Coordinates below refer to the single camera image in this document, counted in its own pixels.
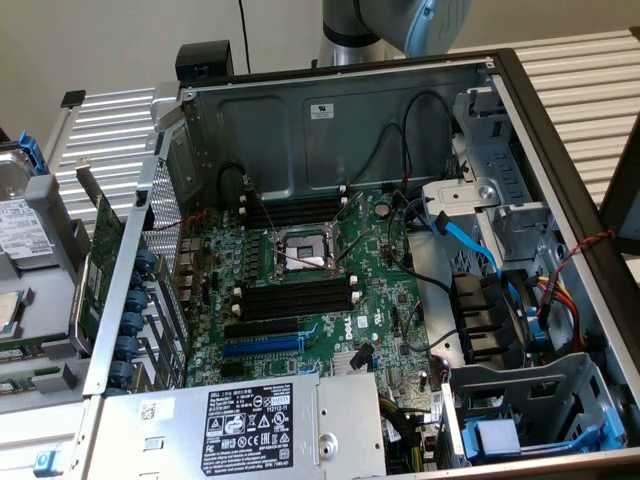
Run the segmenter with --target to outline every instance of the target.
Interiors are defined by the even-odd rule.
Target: black ram slot
[[[224,327],[224,338],[266,337],[285,333],[298,333],[298,330],[298,321],[295,319],[252,324],[237,323]]]
[[[265,202],[265,208],[274,226],[284,227],[331,221],[340,211],[341,205],[338,197],[323,197]],[[269,219],[260,204],[252,204],[247,208],[246,226],[249,229],[270,226]]]
[[[242,294],[242,320],[290,318],[353,308],[344,278],[249,288]]]

